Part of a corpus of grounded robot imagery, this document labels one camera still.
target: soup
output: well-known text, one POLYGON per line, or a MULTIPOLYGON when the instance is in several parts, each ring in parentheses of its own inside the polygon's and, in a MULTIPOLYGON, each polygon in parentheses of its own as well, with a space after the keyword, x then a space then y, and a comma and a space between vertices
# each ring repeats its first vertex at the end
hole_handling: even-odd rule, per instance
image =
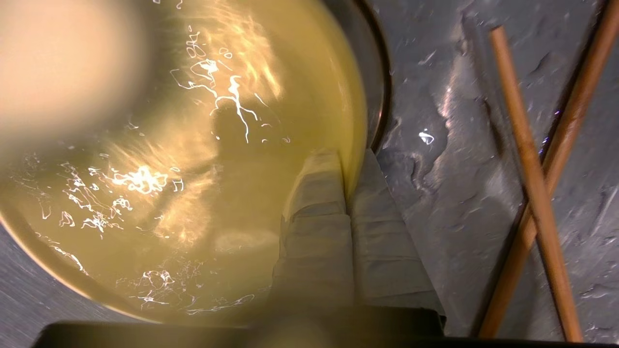
POLYGON ((366 111, 352 52, 319 1, 149 6, 160 57, 144 102, 119 126, 24 154, 4 175, 2 214, 25 249, 38 237, 79 270, 47 265, 68 286, 101 299, 75 285, 86 276, 115 294, 105 305, 174 321, 268 295, 304 159, 338 149, 350 194, 366 111))

